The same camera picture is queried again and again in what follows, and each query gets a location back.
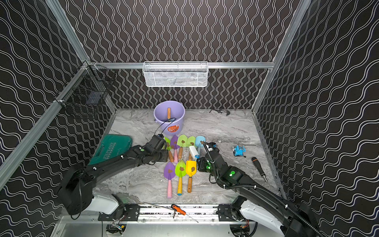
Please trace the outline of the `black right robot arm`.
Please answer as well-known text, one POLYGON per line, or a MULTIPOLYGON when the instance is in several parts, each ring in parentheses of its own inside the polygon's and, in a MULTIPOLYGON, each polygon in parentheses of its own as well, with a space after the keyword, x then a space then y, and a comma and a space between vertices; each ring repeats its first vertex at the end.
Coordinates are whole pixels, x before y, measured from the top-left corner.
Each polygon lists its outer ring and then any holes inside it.
POLYGON ((216 148, 205 148, 206 170, 224 190, 239 196, 231 205, 235 220, 252 220, 284 237, 321 237, 312 209, 266 189, 244 171, 229 166, 216 148))

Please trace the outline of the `purple front trowel pink handle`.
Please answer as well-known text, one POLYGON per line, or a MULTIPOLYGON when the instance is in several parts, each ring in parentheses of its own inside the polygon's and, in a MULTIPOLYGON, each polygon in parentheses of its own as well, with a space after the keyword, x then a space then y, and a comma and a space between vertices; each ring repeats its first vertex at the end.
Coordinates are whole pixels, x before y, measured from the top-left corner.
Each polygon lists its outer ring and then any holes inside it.
POLYGON ((172 162, 166 164, 163 175, 168 180, 167 198, 172 198, 172 179, 176 176, 175 165, 172 162))

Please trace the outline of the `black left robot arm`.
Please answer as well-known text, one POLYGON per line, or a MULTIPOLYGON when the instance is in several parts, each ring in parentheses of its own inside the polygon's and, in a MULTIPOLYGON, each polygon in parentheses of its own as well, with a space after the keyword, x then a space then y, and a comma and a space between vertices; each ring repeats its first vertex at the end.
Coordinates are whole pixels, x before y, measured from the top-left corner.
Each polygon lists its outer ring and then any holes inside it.
POLYGON ((84 211, 95 211, 114 220, 127 215, 125 204, 117 195, 93 192, 97 184, 141 165, 167 162, 168 150, 163 134, 154 135, 144 146, 132 146, 125 153, 93 165, 76 164, 69 168, 58 189, 58 198, 69 215, 77 217, 84 211))

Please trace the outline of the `white blue brush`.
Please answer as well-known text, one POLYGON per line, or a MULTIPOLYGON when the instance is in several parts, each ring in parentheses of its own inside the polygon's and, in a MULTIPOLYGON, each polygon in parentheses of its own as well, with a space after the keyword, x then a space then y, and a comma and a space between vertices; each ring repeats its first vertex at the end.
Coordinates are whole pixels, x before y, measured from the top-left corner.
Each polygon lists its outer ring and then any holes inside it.
POLYGON ((199 155, 197 148, 195 146, 189 146, 189 151, 190 151, 191 157, 193 159, 197 160, 200 158, 200 155, 199 155))

